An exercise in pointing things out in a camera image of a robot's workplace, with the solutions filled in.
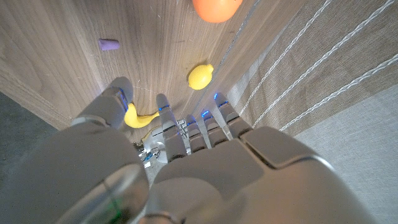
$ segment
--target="purple block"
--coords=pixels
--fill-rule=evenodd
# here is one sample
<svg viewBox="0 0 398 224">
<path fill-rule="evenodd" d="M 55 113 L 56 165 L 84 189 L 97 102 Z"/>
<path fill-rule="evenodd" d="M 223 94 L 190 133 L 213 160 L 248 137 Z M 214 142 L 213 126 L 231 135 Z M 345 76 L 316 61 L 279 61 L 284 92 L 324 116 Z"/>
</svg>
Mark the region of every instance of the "purple block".
<svg viewBox="0 0 398 224">
<path fill-rule="evenodd" d="M 116 50 L 119 49 L 120 47 L 119 41 L 117 40 L 99 39 L 98 45 L 101 48 L 101 50 Z"/>
</svg>

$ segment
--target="gray carpet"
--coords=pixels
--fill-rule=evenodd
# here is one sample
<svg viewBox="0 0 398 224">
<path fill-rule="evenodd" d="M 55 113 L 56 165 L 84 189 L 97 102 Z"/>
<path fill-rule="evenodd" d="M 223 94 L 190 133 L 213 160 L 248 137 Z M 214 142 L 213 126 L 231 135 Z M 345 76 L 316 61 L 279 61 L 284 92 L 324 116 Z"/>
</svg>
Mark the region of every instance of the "gray carpet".
<svg viewBox="0 0 398 224">
<path fill-rule="evenodd" d="M 0 191 L 15 169 L 57 130 L 0 93 Z"/>
</svg>

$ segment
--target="wooden surface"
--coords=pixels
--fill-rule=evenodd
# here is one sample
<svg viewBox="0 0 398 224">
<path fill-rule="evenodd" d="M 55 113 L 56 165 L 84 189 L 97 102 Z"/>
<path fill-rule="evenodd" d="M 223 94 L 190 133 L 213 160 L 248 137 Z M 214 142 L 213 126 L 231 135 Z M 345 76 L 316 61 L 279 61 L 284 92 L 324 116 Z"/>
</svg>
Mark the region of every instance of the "wooden surface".
<svg viewBox="0 0 398 224">
<path fill-rule="evenodd" d="M 58 129 L 119 76 L 134 86 L 139 114 L 156 111 L 155 96 L 168 97 L 176 118 L 227 92 L 304 0 L 262 0 L 234 40 L 255 0 L 245 0 L 227 22 L 210 24 L 191 0 L 173 1 L 0 1 L 0 91 Z M 98 39 L 119 40 L 102 52 Z M 196 65 L 211 63 L 218 73 L 206 90 L 188 87 Z M 138 140 L 160 124 L 135 129 Z"/>
</svg>

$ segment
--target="blue led light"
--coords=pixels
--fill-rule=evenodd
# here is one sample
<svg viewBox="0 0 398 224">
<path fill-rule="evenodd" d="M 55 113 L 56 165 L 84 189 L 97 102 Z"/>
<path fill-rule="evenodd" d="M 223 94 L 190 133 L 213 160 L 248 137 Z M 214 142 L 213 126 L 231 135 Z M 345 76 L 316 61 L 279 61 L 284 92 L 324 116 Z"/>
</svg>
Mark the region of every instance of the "blue led light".
<svg viewBox="0 0 398 224">
<path fill-rule="evenodd" d="M 218 105 L 218 107 L 223 106 L 224 104 L 228 103 L 228 101 L 225 101 L 224 103 Z"/>
<path fill-rule="evenodd" d="M 201 114 L 201 117 L 204 118 L 207 113 L 209 113 L 209 111 L 203 112 L 203 114 Z"/>
<path fill-rule="evenodd" d="M 164 107 L 162 107 L 162 108 L 159 108 L 159 111 L 161 111 L 163 108 L 166 108 L 166 107 L 169 107 L 170 105 L 166 105 L 166 106 L 164 106 Z"/>
</svg>

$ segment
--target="gray fabric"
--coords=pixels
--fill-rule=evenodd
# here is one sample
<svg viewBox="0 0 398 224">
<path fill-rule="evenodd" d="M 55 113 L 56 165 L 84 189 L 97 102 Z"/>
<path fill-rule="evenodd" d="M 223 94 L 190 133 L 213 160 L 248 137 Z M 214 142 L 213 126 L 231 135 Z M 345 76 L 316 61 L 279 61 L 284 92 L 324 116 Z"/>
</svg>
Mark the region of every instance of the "gray fabric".
<svg viewBox="0 0 398 224">
<path fill-rule="evenodd" d="M 323 4 L 322 0 L 307 2 L 289 23 L 250 80 L 235 107 L 238 112 L 243 109 L 264 75 L 286 52 L 287 46 Z M 380 10 L 385 5 L 384 0 L 332 1 L 269 73 L 251 98 L 242 117 L 249 124 L 254 124 L 260 115 L 267 111 L 257 125 L 279 129 L 334 91 L 392 58 L 398 53 L 398 3 L 394 2 Z M 348 34 L 354 30 L 355 35 L 349 36 Z M 291 135 L 298 134 L 335 113 L 397 84 L 397 72 L 397 64 L 388 66 L 302 118 L 285 132 Z M 305 73 L 305 78 L 300 80 L 299 77 Z"/>
<path fill-rule="evenodd" d="M 398 223 L 398 85 L 296 135 L 329 161 L 379 223 Z"/>
</svg>

